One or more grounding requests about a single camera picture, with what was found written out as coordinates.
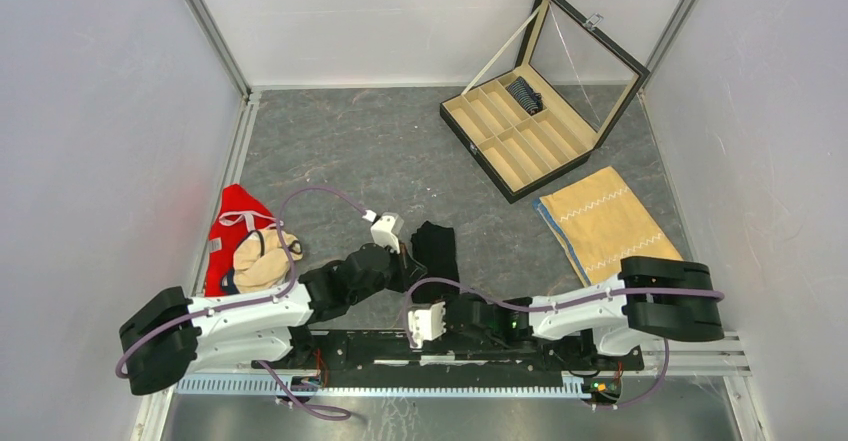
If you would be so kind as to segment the blue striped boxer shorts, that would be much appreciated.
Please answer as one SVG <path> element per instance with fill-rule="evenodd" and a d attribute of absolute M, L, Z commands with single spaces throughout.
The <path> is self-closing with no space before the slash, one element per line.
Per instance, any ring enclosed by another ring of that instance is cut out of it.
<path fill-rule="evenodd" d="M 518 76 L 505 89 L 529 115 L 535 115 L 544 109 L 541 94 L 537 93 L 523 77 Z"/>

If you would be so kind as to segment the black compartment box glass lid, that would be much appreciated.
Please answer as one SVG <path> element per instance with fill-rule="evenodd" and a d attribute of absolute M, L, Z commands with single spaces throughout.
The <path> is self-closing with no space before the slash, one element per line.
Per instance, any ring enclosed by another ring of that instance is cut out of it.
<path fill-rule="evenodd" d="M 567 0 L 529 16 L 462 91 L 439 107 L 490 181 L 514 203 L 585 163 L 649 69 Z"/>

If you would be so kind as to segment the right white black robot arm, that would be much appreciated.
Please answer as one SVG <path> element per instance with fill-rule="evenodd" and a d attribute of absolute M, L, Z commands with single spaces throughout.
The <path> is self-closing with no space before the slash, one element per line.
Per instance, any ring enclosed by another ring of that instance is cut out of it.
<path fill-rule="evenodd" d="M 689 343 L 722 339 L 723 298 L 704 264 L 631 256 L 607 280 L 560 295 L 494 301 L 462 293 L 447 303 L 443 321 L 451 334 L 503 348 L 587 333 L 577 343 L 578 357 L 602 369 L 649 336 Z"/>

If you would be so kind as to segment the black underwear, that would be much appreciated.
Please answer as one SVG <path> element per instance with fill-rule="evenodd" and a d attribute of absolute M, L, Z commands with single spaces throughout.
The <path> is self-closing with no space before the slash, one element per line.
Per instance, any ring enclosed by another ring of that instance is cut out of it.
<path fill-rule="evenodd" d="M 457 264 L 456 233 L 452 227 L 444 227 L 425 221 L 411 236 L 413 258 L 423 264 L 427 277 L 438 277 L 459 282 Z M 412 294 L 412 301 L 431 304 L 447 301 L 459 294 L 459 288 L 443 283 L 427 283 Z"/>

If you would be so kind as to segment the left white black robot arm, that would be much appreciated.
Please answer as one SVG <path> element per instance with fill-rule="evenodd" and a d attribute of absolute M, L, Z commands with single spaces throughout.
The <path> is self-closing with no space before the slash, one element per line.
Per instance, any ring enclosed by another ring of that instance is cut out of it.
<path fill-rule="evenodd" d="M 427 272 L 405 250 L 368 243 L 291 284 L 253 293 L 188 297 L 169 287 L 120 327 L 115 374 L 142 396 L 225 364 L 281 360 L 302 368 L 314 355 L 308 325 L 341 317 L 383 290 L 404 293 Z"/>

